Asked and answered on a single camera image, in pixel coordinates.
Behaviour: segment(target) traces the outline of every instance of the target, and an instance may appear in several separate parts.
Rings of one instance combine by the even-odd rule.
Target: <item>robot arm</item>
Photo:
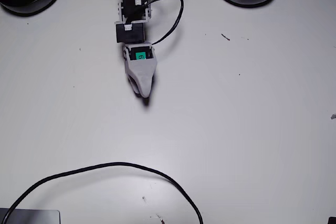
[[[140,8],[142,0],[122,0],[116,22],[117,42],[123,43],[125,72],[135,93],[149,97],[157,60],[152,44],[145,41],[144,24],[151,18],[150,5]]]

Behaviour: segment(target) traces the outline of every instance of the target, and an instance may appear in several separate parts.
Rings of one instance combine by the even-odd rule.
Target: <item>cable connector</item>
[[[135,5],[141,5],[141,0],[135,0]]]
[[[125,31],[131,31],[132,30],[132,24],[124,25]]]

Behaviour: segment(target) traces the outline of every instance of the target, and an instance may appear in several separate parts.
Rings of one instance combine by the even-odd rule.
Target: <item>green label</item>
[[[145,52],[136,52],[135,56],[137,60],[144,60],[146,59],[146,53]]]

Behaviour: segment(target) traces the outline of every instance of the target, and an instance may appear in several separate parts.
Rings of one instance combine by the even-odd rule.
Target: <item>white table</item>
[[[185,0],[155,46],[149,106],[124,74],[117,2],[0,10],[0,207],[46,176],[124,161],[176,179],[207,224],[336,216],[336,0]],[[156,40],[179,2],[152,8]],[[50,182],[19,207],[58,209],[62,224],[197,223],[172,185],[122,167]]]

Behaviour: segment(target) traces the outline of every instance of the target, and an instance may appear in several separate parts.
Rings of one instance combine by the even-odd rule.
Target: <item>dark speck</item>
[[[230,41],[230,39],[229,38],[227,38],[227,37],[225,37],[223,34],[221,34],[224,38],[226,38],[228,41]]]

